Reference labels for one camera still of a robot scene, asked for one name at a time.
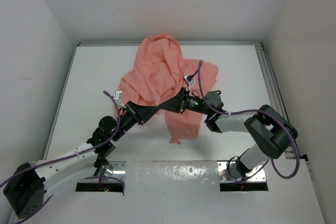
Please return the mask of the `pink hooded zip jacket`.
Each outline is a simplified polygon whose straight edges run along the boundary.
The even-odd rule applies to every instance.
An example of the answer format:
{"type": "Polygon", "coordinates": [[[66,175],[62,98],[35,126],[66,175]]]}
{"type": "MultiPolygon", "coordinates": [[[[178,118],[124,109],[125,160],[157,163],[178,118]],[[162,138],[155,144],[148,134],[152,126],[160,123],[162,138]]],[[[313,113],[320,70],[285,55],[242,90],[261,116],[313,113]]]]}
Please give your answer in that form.
{"type": "MultiPolygon", "coordinates": [[[[183,86],[183,78],[198,69],[200,60],[184,59],[178,40],[166,34],[146,37],[140,44],[133,69],[126,73],[117,88],[123,92],[122,102],[159,105],[173,98],[183,86]]],[[[202,60],[201,85],[206,94],[216,83],[218,66],[202,60]]],[[[202,115],[192,111],[183,114],[165,112],[165,122],[174,140],[198,136],[202,115]]]]}

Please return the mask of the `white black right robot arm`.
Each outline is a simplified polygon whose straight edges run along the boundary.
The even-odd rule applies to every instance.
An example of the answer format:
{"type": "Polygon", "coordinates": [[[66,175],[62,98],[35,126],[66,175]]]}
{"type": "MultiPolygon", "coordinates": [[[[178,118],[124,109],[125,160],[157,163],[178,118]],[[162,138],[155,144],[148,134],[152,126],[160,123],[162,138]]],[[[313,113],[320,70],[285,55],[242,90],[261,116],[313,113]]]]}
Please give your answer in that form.
{"type": "Polygon", "coordinates": [[[205,124],[212,132],[249,133],[255,144],[234,162],[229,162],[227,171],[232,178],[246,180],[246,175],[256,166],[267,161],[273,162],[288,147],[292,147],[297,164],[290,175],[282,175],[282,178],[293,178],[300,163],[300,154],[295,143],[297,130],[269,105],[263,105],[258,110],[226,112],[222,109],[224,104],[220,94],[220,91],[210,91],[199,98],[182,88],[176,96],[161,103],[159,107],[175,113],[189,110],[205,114],[205,124]]]}

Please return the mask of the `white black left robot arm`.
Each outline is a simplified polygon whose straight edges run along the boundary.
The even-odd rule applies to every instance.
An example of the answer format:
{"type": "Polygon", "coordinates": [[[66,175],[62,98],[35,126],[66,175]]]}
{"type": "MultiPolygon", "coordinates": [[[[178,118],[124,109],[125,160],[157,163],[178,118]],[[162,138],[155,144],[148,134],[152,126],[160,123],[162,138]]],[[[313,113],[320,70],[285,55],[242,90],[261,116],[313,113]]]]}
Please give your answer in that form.
{"type": "Polygon", "coordinates": [[[98,177],[108,164],[107,157],[119,140],[136,124],[142,125],[159,110],[158,106],[142,106],[129,101],[117,118],[103,117],[92,137],[52,160],[26,162],[1,183],[3,194],[11,205],[18,223],[36,214],[51,197],[71,183],[87,177],[98,177]]]}

